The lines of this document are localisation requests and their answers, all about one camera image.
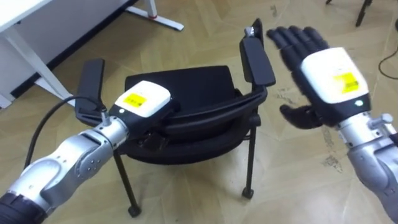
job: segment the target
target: wooden floor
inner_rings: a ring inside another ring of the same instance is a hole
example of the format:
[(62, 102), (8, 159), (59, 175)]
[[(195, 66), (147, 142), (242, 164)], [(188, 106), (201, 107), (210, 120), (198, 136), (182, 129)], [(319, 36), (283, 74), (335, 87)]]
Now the wooden floor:
[[(362, 0), (159, 0), (158, 11), (185, 24), (183, 32), (123, 14), (59, 67), (55, 74), (74, 93), (83, 62), (106, 59), (102, 96), (107, 105), (123, 92), (128, 75), (159, 70), (228, 65), (236, 87), (248, 92), (238, 43), (243, 28), (260, 17), (265, 29), (313, 26), (332, 46), (346, 47), (366, 77), (373, 115), (398, 119), (398, 81), (381, 76), (377, 64), (397, 46), (396, 0), (375, 0), (363, 24), (354, 27)], [(304, 105), (273, 44), (266, 52), (277, 84), (260, 107), (254, 168), (254, 198), (241, 198), (247, 143), (217, 159), (190, 166), (154, 166), (124, 158), (142, 214), (132, 219), (113, 161), (83, 184), (47, 223), (390, 223), (378, 201), (356, 178), (347, 150), (334, 130), (300, 131), (287, 124), (279, 106)], [(384, 65), (397, 75), (398, 57)], [(17, 178), (39, 120), (58, 99), (34, 86), (0, 112), (0, 192)], [(44, 128), (35, 158), (50, 154), (68, 136), (87, 128), (71, 107)]]

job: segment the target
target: yellow label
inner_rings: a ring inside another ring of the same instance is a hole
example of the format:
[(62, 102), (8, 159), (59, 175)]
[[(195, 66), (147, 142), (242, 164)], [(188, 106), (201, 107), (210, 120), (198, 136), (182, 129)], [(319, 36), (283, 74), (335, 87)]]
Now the yellow label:
[(139, 108), (140, 106), (142, 106), (145, 101), (147, 100), (144, 97), (135, 93), (131, 93), (128, 97), (126, 97), (126, 99), (123, 100), (123, 102), (135, 108)]
[(335, 76), (335, 80), (342, 86), (341, 93), (350, 93), (359, 89), (359, 83), (351, 72)]

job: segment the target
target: black metal chair leg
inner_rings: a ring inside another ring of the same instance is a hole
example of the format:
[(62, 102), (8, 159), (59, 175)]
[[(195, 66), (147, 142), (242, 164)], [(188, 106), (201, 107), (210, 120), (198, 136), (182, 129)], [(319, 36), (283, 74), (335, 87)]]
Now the black metal chair leg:
[(127, 196), (129, 198), (131, 206), (128, 211), (131, 217), (135, 218), (141, 214), (141, 208), (138, 206), (134, 193), (132, 192), (129, 177), (127, 176), (126, 170), (123, 165), (122, 158), (117, 151), (113, 151), (113, 158), (118, 167), (120, 177), (122, 178), (124, 189), (126, 189)]
[(358, 19), (356, 20), (356, 23), (355, 23), (356, 27), (359, 27), (362, 24), (363, 17), (365, 16), (365, 10), (371, 4), (372, 4), (372, 0), (365, 0), (365, 2), (363, 2), (362, 8), (358, 15)]
[(242, 196), (251, 199), (253, 198), (254, 191), (251, 188), (253, 177), (253, 163), (254, 163), (254, 146), (256, 145), (256, 128), (250, 129), (249, 140), (249, 158), (248, 158), (248, 174), (246, 176), (246, 187), (242, 191)]

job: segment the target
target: desk leg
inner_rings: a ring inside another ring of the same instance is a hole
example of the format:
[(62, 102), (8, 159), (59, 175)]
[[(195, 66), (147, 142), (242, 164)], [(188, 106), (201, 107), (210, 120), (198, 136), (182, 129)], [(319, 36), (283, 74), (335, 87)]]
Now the desk leg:
[(145, 7), (147, 9), (146, 11), (132, 6), (128, 7), (126, 10), (127, 12), (131, 12), (133, 14), (148, 18), (178, 31), (184, 29), (184, 25), (182, 25), (181, 23), (159, 16), (156, 11), (155, 0), (145, 0)]
[(0, 94), (0, 107), (7, 108), (15, 100), (12, 96), (4, 96)]
[(71, 96), (68, 90), (60, 83), (56, 76), (50, 71), (40, 57), (31, 49), (28, 43), (18, 34), (15, 28), (10, 27), (4, 31), (8, 42), (23, 56), (23, 58), (40, 74), (41, 78), (36, 84), (51, 92), (60, 99)]

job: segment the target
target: white desk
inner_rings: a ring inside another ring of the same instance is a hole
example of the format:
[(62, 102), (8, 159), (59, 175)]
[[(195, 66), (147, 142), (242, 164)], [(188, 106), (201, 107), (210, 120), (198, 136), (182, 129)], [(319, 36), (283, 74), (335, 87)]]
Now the white desk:
[[(14, 27), (19, 21), (25, 19), (50, 1), (51, 0), (0, 0), (0, 35), (3, 35), (41, 76), (41, 78), (36, 81), (36, 85), (41, 86), (60, 99), (65, 99), (71, 96), (71, 94), (32, 50), (28, 43), (18, 34)], [(154, 0), (145, 0), (145, 4), (147, 11), (135, 7), (128, 7), (127, 11), (162, 23), (176, 30), (183, 29), (182, 24), (158, 16)], [(3, 108), (9, 106), (12, 100), (15, 99), (0, 96), (0, 106)], [(75, 101), (70, 101), (69, 103), (72, 106), (75, 105)]]

